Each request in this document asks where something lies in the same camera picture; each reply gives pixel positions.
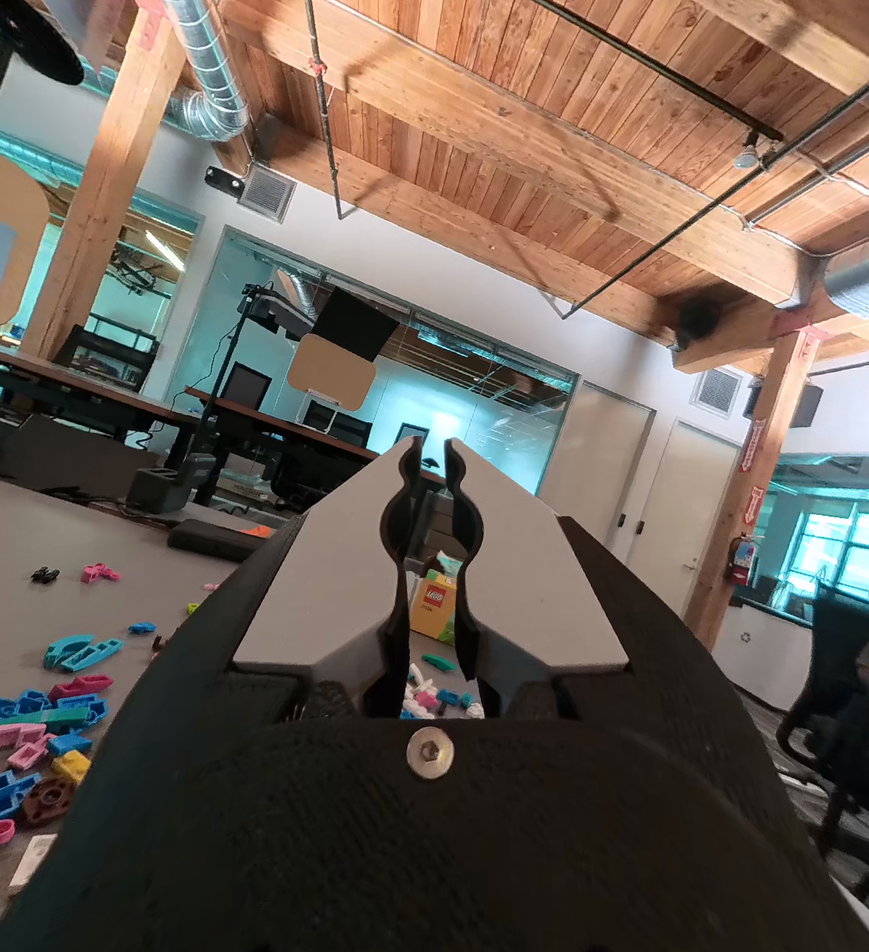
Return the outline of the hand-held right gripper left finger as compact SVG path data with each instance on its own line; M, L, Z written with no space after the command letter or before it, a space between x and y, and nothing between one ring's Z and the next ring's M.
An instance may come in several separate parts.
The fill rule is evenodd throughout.
M421 440L406 437L309 508L235 649L236 671L339 684L364 715L399 717L420 469Z

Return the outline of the wooden office desk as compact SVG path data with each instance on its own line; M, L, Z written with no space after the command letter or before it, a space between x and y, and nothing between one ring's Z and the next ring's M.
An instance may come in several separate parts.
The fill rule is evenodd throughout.
M124 440L157 423L176 430L166 466L178 469L190 451L199 420L170 405L57 363L0 344L0 390L39 406L56 419L69 419Z
M379 456L365 447L232 401L211 400L211 395L198 387L186 387L183 392L211 411L211 421L193 437L190 446L211 453L215 460L210 477L194 497L201 506L210 505L231 455L261 459L266 464L264 484L282 507L294 514L305 512Z

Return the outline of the colourful toy set box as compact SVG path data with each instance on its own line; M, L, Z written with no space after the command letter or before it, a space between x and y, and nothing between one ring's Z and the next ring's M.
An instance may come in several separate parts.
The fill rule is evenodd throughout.
M454 647L457 577L462 562L439 551L423 565L415 588L409 624L413 632Z

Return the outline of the black office chair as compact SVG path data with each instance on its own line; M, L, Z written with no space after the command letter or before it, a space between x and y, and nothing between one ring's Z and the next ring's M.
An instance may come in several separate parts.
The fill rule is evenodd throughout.
M811 827L820 854L848 854L867 867L853 892L869 898L869 602L819 586L809 674L776 731L786 757L830 791Z
M285 446L274 468L271 489L281 508L302 513L359 471L349 459L310 446Z

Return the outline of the black power adapter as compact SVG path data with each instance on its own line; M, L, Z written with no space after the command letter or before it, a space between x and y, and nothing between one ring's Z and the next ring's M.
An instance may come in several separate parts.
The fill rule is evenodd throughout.
M258 551L267 537L202 522L184 520L171 528L167 536L170 549L242 564Z

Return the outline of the white door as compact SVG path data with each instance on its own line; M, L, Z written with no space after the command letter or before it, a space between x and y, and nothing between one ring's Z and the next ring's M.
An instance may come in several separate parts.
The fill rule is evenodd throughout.
M612 543L654 418L653 409L581 382L537 497L597 541Z
M738 446L686 422L666 442L627 567L682 616L738 455Z

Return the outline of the black charging dock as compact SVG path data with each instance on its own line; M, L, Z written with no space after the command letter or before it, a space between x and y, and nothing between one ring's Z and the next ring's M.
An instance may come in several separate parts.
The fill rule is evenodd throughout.
M208 481L215 463L212 454L190 453L176 470L137 470L125 505L136 512L151 515L178 511L188 504L190 495Z

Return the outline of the black square panel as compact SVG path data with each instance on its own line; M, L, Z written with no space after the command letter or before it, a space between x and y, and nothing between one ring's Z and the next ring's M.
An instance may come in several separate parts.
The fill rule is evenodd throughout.
M310 333L372 363L400 326L397 319L370 303L334 288Z

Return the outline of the pile of colourful toy bricks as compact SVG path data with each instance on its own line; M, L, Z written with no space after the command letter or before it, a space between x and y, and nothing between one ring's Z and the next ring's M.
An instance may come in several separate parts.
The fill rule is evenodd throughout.
M42 662L42 670L55 673L54 685L28 688L10 697L0 697L0 854L8 852L8 843L19 863L12 875L9 895L27 883L34 868L55 841L61 818L71 808L73 794L83 771L95 756L95 741L87 736L99 724L107 727L108 717L116 714L118 705L107 692L114 678L99 670L120 653L123 640L141 647L147 639L158 636L150 655L164 652L170 639L168 625L157 625L150 619L132 618L126 634L95 640L84 633L58 639L51 643ZM459 670L451 674L454 660L438 660L448 651L447 643L438 651L425 649L421 663L409 666L405 698L401 711L403 720L414 719L416 726L437 715L449 719L474 720L485 716L485 707L473 682L461 694ZM228 674L215 685L212 701L203 700L193 708L192 729L197 741L207 742L207 756L221 750L220 744L243 740L249 736L254 721L279 722L301 717L305 702L279 701L274 693L274 679L262 678L262 686L252 682L250 675Z

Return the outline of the black ceiling pipe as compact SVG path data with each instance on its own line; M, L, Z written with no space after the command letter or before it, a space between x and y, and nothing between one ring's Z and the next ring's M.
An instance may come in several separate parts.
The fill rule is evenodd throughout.
M615 276L609 277L594 291L589 292L578 302L572 303L570 308L561 315L561 319L565 321L571 318L578 311L584 309L585 306L591 303L594 299L611 290L622 279L630 275L636 268L641 267L642 264L652 258L659 251L666 249L672 242L684 236L689 230L702 222L702 220L706 219L712 212L720 208L729 208L729 201L738 195L738 193L744 188L746 188L756 179L760 178L762 175L769 173L776 164L784 161L785 158L796 152L800 152L802 148L810 143L815 137L823 134L828 128L836 124L857 105L864 103L868 99L869 81L859 87L855 92L848 95L843 102L834 106L832 110L821 116L818 121L810 125L803 132L791 140L785 142L785 144L780 146L778 149L773 149L765 157L761 158L759 160L758 166L755 169L748 172L744 177L725 189L715 198L709 200L704 206L702 206L702 208L692 214L690 218L682 222L671 232L667 232L666 235L664 235L656 243L650 245L644 252L633 259L630 264L621 269Z

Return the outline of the grey sprinkler pipe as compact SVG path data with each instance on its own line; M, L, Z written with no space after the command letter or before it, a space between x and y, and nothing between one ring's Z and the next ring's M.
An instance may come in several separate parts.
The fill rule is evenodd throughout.
M342 208L341 194L338 183L338 167L336 165L333 149L333 137L331 130L331 122L329 116L329 96L326 92L326 81L325 76L327 73L327 65L322 59L319 38L317 32L316 18L314 15L314 6L312 1L305 1L305 12L307 25L309 30L309 44L310 44L310 59L309 67L314 77L314 82L316 86L316 98L318 103L319 115L322 126L322 133L324 137L324 144L327 154L327 159L330 167L330 176L332 181L332 190L333 190L333 200L334 207L336 212L336 217L339 221L343 221L345 218L345 212Z

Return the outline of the black pole stand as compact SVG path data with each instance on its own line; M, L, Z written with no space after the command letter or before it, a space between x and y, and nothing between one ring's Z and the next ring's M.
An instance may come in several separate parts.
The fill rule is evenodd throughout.
M15 57L62 85L84 81L78 55L53 24L26 1L0 1L0 89Z

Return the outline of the wall vent grille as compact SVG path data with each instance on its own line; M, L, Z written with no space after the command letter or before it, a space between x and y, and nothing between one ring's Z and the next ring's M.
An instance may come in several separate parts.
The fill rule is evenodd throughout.
M236 198L239 207L271 220L284 223L297 183L266 165L253 163L243 179Z
M740 396L745 378L727 368L711 368L697 375L690 405L700 411L728 419Z

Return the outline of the wooden post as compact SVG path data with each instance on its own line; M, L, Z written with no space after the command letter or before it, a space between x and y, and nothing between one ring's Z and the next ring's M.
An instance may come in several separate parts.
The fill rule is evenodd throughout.
M753 418L767 420L758 455L747 473L738 472L743 450L736 458L683 615L686 626L708 651L714 648L733 593L733 586L723 578L729 544L755 529L743 524L750 489L753 485L768 489L819 346L817 333L802 329L780 338L772 351Z
M138 2L116 84L20 352L50 360L89 317L186 60L160 2Z

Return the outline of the black track light rail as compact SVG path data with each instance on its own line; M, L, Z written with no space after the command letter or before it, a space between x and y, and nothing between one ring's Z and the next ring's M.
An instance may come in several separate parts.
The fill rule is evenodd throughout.
M676 88L687 92L696 100L711 107L714 111L722 113L742 125L749 133L744 149L756 147L761 139L766 139L768 142L777 145L784 145L786 143L785 136L772 125L768 125L750 113L734 106L725 98L699 85L671 66L637 49L628 41L595 25L592 21L575 13L566 5L552 1L536 1L535 4L544 11L554 14L562 21L594 38L599 43L605 44L619 54L626 56L637 65L642 65L656 76L666 80Z

